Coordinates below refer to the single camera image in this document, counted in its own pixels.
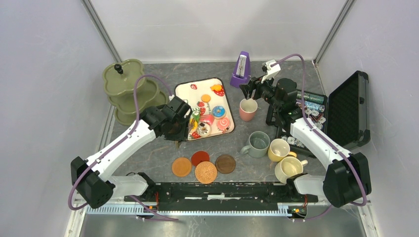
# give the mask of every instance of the tray with fruit print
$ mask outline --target tray with fruit print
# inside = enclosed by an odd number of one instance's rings
[[[219,78],[208,78],[178,84],[176,96],[192,108],[188,141],[219,136],[234,130],[224,84]]]

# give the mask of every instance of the pink donut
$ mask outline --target pink donut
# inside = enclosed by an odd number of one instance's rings
[[[218,120],[218,122],[217,122],[217,127],[221,131],[224,131],[226,128],[228,128],[228,126],[230,126],[230,120],[228,120],[227,117],[224,117],[224,118]]]

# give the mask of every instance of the gray mug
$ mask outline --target gray mug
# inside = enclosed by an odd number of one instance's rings
[[[271,139],[266,133],[253,132],[248,138],[247,146],[243,147],[240,153],[248,153],[251,157],[260,158],[268,151],[269,144],[271,144]]]

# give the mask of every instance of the lid knob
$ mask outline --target lid knob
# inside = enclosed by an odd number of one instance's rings
[[[124,71],[122,70],[122,66],[120,64],[115,64],[114,69],[119,73],[122,74]]]

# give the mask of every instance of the cup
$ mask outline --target cup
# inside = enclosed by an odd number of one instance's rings
[[[239,114],[243,121],[250,121],[253,119],[257,110],[257,102],[253,99],[243,99],[240,101]]]
[[[248,138],[247,145],[240,150],[240,153],[248,153],[251,157],[260,158],[266,154],[270,143],[271,139],[266,133],[253,132]]]
[[[299,161],[295,157],[285,157],[275,166],[275,176],[281,183],[287,183],[287,179],[303,172],[303,166],[307,160]]]
[[[290,153],[290,145],[285,140],[278,138],[271,142],[268,157],[271,161],[280,162]]]

